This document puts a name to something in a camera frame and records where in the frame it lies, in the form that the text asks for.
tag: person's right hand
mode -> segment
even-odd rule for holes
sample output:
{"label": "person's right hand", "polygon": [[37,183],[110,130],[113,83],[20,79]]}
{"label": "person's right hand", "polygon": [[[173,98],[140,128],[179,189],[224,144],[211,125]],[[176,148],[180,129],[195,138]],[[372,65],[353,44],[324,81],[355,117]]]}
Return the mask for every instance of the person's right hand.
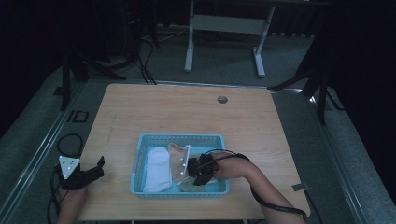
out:
{"label": "person's right hand", "polygon": [[[224,156],[230,156],[230,153],[220,152],[211,153],[213,160]],[[255,165],[242,158],[228,158],[220,161],[216,161],[219,166],[219,170],[214,173],[215,178],[239,178],[246,177],[249,170]]]}

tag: gray carpet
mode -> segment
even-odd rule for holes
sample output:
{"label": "gray carpet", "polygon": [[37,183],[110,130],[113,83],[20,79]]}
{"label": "gray carpet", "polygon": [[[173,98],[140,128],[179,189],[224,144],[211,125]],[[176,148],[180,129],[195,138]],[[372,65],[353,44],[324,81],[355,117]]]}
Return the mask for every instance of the gray carpet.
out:
{"label": "gray carpet", "polygon": [[[208,43],[198,37],[196,40],[190,73],[184,72],[187,46],[185,35],[160,42],[161,46],[159,49],[154,49],[147,69],[161,84],[187,82],[272,86],[294,75],[312,41],[304,37],[269,36],[262,54],[267,76],[259,78],[256,76],[251,51],[254,45],[252,43],[258,42],[255,36],[243,41],[225,43]],[[144,60],[149,55],[149,49],[147,44],[141,47]],[[0,202],[5,204],[9,195],[17,195],[20,199],[16,201],[15,209],[9,211],[7,219],[9,223],[46,222],[46,207],[50,197],[50,172],[59,157],[54,143],[68,133],[78,133],[85,140],[106,86],[116,82],[96,74],[93,70],[90,71],[92,78],[88,83],[73,83],[76,100],[65,112],[59,111],[62,99],[52,95],[55,87],[61,85],[60,70],[55,72],[1,139],[0,160],[4,165],[0,169],[0,174],[7,181],[2,181],[0,184]],[[144,84],[140,69],[136,65],[121,69],[117,73],[127,77],[126,81],[117,82]],[[291,88],[300,89],[303,85],[304,80]],[[308,193],[324,223],[392,223],[392,220],[396,220],[394,205],[389,203],[389,196],[384,192],[370,160],[364,154],[364,147],[346,112],[336,111],[328,105],[326,111],[328,127],[323,128],[318,125],[312,112],[315,108],[301,94],[281,91],[274,94],[274,100],[297,170],[303,183],[310,186]],[[89,112],[87,122],[67,122],[72,111]],[[54,122],[59,132],[49,133]],[[331,144],[328,142],[329,138],[326,138],[326,133],[330,134]],[[76,142],[65,143],[65,146],[72,149],[78,147]],[[26,188],[21,189],[19,194],[13,194],[12,190],[21,179],[20,174],[23,174],[23,169],[27,167],[37,149],[43,147],[46,149],[42,149],[42,156],[45,159],[35,169],[36,173],[31,174],[33,178],[28,179]],[[339,153],[337,159],[344,168],[341,172],[350,179],[353,192],[359,198],[360,210],[363,212],[365,222],[356,220],[354,209],[350,209],[350,200],[346,199],[345,194],[347,189],[340,184],[343,181],[342,178],[340,181],[339,169],[334,168],[333,154],[330,152],[332,148]],[[312,214],[307,222],[319,223],[318,214],[312,206],[311,210]]]}

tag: basket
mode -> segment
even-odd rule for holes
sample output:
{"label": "basket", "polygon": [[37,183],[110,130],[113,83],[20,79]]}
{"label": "basket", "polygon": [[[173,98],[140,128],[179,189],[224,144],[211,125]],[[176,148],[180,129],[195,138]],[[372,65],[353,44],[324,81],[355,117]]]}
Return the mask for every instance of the basket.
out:
{"label": "basket", "polygon": [[132,170],[130,190],[140,198],[219,198],[230,189],[228,179],[220,179],[217,183],[206,184],[205,191],[183,192],[173,181],[173,186],[162,192],[143,192],[146,183],[146,166],[149,151],[155,147],[167,148],[169,143],[181,147],[190,145],[190,154],[206,153],[211,149],[225,149],[224,139],[218,134],[189,134],[189,133],[143,133],[137,143],[134,166]]}

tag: light wood surface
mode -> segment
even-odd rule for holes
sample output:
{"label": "light wood surface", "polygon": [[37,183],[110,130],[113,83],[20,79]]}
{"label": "light wood surface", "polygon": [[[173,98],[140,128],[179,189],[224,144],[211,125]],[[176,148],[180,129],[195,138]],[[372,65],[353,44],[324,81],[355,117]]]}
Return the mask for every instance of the light wood surface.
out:
{"label": "light wood surface", "polygon": [[[219,96],[228,102],[220,104]],[[279,191],[309,215],[288,142],[268,90],[111,84],[81,157],[83,170],[105,156],[105,176],[93,182],[82,220],[264,218],[245,179],[232,179],[220,199],[140,199],[130,191],[141,133],[216,133],[227,149],[247,155]]]}

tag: folded white sock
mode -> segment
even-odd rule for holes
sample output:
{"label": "folded white sock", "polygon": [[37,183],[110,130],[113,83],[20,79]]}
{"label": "folded white sock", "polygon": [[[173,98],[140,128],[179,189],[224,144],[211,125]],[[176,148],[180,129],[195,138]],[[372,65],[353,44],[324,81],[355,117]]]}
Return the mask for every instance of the folded white sock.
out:
{"label": "folded white sock", "polygon": [[172,187],[169,159],[169,152],[164,147],[155,147],[148,153],[144,192],[161,192]]}

